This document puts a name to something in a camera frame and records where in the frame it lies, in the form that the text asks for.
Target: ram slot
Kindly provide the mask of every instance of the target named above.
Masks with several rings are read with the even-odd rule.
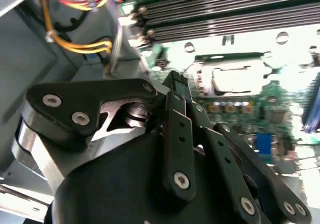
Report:
[[[320,3],[155,28],[156,43],[320,23]]]
[[[146,5],[145,19],[146,25],[160,26],[174,22],[185,22],[199,20],[200,18],[213,18],[221,16],[231,16],[235,12],[248,11],[265,6],[275,5],[280,7],[280,3],[298,0],[188,0],[176,3],[174,6],[166,5],[160,9],[148,9]]]

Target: motherboard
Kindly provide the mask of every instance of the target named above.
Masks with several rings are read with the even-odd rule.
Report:
[[[310,120],[320,86],[319,0],[127,0],[122,10],[150,78],[186,76],[212,124],[227,122],[262,156],[276,142],[284,155],[320,143],[318,126],[305,128],[318,118]]]

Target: silver screw head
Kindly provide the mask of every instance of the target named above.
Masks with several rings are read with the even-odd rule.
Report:
[[[223,128],[226,132],[230,132],[230,128],[227,125],[224,125]]]
[[[83,112],[75,112],[72,114],[72,121],[78,125],[88,125],[90,118]]]
[[[139,13],[139,14],[144,14],[146,11],[147,11],[147,10],[146,10],[146,7],[144,7],[144,6],[142,6],[142,7],[140,7],[140,8],[138,9],[138,13]]]
[[[181,100],[181,98],[178,95],[173,95],[177,100]]]
[[[198,111],[200,111],[200,112],[203,111],[203,108],[202,108],[200,105],[196,105],[195,107],[196,107],[196,109],[197,109]]]
[[[45,105],[50,107],[58,107],[62,104],[62,100],[59,96],[51,94],[43,96],[42,101]]]
[[[154,30],[148,30],[146,33],[147,33],[147,35],[149,37],[152,37],[154,35],[155,31]]]
[[[295,210],[294,208],[292,207],[292,205],[290,205],[288,202],[284,201],[284,204],[285,206],[285,209],[291,214],[291,215],[295,215]]]
[[[306,216],[306,210],[299,203],[296,203],[295,206],[302,215]]]
[[[177,184],[177,186],[179,186],[183,190],[186,190],[189,188],[190,182],[188,177],[185,174],[178,171],[173,176],[174,176],[173,178],[174,182],[175,184]]]
[[[144,86],[144,88],[147,90],[147,91],[149,91],[149,92],[151,92],[152,91],[152,88],[150,87],[150,85],[148,85],[148,84],[143,84]]]
[[[255,207],[254,205],[251,203],[251,201],[249,201],[247,198],[245,197],[241,197],[240,199],[241,202],[241,206],[243,207],[243,209],[245,209],[245,211],[250,214],[250,215],[254,215],[255,214]]]

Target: red wire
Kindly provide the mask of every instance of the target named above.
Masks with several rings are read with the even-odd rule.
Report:
[[[60,3],[64,5],[73,4],[73,5],[80,5],[80,6],[86,6],[89,3],[87,1],[68,1],[68,0],[60,0]]]

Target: screw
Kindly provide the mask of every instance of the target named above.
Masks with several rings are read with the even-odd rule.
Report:
[[[224,125],[223,128],[226,132],[230,132],[230,128],[227,125]]]
[[[147,33],[147,35],[149,37],[152,37],[154,35],[155,31],[154,30],[148,30],[146,33]]]
[[[178,95],[173,95],[177,100],[181,100],[181,98]]]
[[[152,88],[150,87],[150,85],[148,85],[148,84],[143,84],[144,86],[144,88],[147,90],[147,91],[149,91],[149,92],[151,92],[152,91]]]
[[[286,208],[286,210],[291,214],[291,215],[295,215],[295,210],[292,207],[292,205],[290,205],[288,202],[284,201],[284,206]]]
[[[78,125],[88,125],[90,118],[83,112],[75,112],[72,114],[72,121]]]
[[[195,107],[196,107],[196,109],[197,109],[198,111],[200,111],[200,112],[203,111],[203,108],[202,108],[200,105],[196,105]]]
[[[255,207],[251,203],[251,201],[249,201],[245,197],[241,197],[240,202],[241,202],[242,207],[245,209],[246,212],[248,212],[248,214],[250,214],[250,215],[255,214]]]
[[[183,190],[186,190],[189,188],[190,182],[188,177],[185,174],[178,171],[173,176],[174,176],[173,178],[174,182],[175,184],[177,184],[177,186],[179,186]]]
[[[48,105],[50,107],[58,107],[62,103],[62,100],[60,97],[58,97],[57,95],[51,95],[51,94],[43,96],[42,101],[45,105]]]
[[[138,13],[139,13],[139,14],[144,14],[146,11],[147,11],[147,10],[146,10],[146,7],[144,7],[144,6],[142,6],[142,7],[140,7],[140,8],[138,9]]]
[[[296,203],[295,206],[302,215],[306,216],[306,210],[299,203]]]

